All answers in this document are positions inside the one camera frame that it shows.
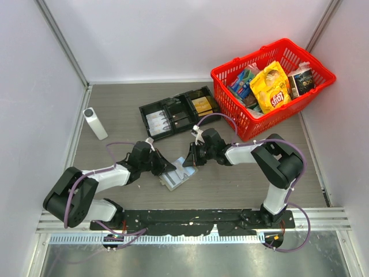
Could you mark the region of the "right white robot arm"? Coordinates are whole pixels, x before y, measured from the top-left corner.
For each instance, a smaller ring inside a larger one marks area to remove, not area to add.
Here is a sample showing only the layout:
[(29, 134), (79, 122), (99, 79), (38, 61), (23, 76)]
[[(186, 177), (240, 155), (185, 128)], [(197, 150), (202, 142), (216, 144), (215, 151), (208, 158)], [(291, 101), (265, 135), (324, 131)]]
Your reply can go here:
[(213, 128), (202, 131), (195, 125), (191, 133), (195, 142), (190, 144), (183, 167), (203, 166), (209, 160), (222, 166), (256, 163), (269, 181), (260, 207), (261, 223), (268, 228), (279, 224), (288, 198), (307, 167), (302, 152), (277, 134), (252, 143), (227, 144)]

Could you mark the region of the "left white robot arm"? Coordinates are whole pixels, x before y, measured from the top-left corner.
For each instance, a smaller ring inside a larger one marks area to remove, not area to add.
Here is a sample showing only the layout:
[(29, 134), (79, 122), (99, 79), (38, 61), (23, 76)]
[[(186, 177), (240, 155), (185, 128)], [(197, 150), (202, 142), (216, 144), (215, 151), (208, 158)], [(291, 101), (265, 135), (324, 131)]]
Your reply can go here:
[(124, 210), (109, 199), (96, 200), (101, 191), (132, 184), (142, 173), (154, 176), (175, 171), (149, 140), (133, 144), (126, 157), (110, 167), (81, 171), (67, 168), (43, 201), (43, 208), (63, 222), (64, 228), (74, 228), (85, 220), (116, 230), (124, 221)]

